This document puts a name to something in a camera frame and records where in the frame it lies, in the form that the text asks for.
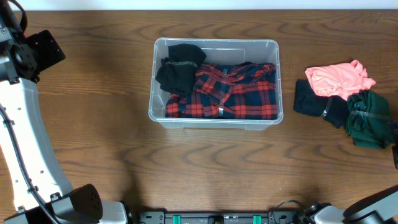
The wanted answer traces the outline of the black garment with tape band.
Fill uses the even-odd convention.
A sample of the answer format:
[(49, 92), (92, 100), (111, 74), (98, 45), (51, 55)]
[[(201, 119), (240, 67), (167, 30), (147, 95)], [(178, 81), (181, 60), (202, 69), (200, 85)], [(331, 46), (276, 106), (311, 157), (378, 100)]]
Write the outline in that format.
[(178, 44), (168, 47), (169, 56), (161, 60), (155, 79), (160, 89), (187, 96), (193, 91), (195, 74), (206, 59), (206, 53), (196, 45)]

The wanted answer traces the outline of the red blue plaid shirt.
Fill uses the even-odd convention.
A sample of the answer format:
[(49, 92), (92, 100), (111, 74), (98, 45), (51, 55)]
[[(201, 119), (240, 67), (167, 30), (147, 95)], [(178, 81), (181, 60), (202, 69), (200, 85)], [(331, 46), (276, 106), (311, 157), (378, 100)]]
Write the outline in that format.
[(191, 94), (170, 96), (165, 117), (275, 120), (276, 87), (273, 63), (206, 63), (195, 74)]

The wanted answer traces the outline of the salmon pink garment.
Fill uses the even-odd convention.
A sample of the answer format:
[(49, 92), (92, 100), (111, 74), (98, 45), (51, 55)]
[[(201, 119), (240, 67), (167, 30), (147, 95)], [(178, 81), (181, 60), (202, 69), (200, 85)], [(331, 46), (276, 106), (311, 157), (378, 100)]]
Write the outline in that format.
[(358, 60), (350, 63), (310, 67), (305, 71), (308, 82), (318, 96), (339, 96), (344, 100), (361, 90), (370, 90), (376, 81)]

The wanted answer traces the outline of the dark green garment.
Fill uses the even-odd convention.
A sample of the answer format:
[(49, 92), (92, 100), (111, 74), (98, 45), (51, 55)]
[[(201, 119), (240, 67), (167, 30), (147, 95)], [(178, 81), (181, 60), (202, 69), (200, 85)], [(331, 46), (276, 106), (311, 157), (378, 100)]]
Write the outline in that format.
[(388, 101), (371, 90), (361, 90), (347, 100), (348, 119), (345, 130), (355, 146), (385, 149), (393, 143), (388, 128), (391, 114)]

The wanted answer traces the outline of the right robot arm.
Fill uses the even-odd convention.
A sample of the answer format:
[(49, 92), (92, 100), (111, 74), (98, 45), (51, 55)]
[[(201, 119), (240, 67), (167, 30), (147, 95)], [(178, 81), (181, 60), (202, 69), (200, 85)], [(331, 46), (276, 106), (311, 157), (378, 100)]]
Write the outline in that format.
[(397, 215), (397, 186), (370, 195), (345, 210), (329, 203), (316, 203), (294, 217), (294, 223), (394, 223)]

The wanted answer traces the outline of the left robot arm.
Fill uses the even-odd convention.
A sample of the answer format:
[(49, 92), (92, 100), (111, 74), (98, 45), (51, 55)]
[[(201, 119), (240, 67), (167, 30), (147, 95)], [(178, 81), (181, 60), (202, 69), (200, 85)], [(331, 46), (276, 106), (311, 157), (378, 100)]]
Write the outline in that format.
[(130, 223), (122, 202), (101, 199), (91, 184), (74, 188), (60, 167), (37, 83), (65, 54), (47, 30), (25, 36), (27, 18), (16, 18), (15, 5), (1, 0), (1, 149), (16, 208), (6, 223)]

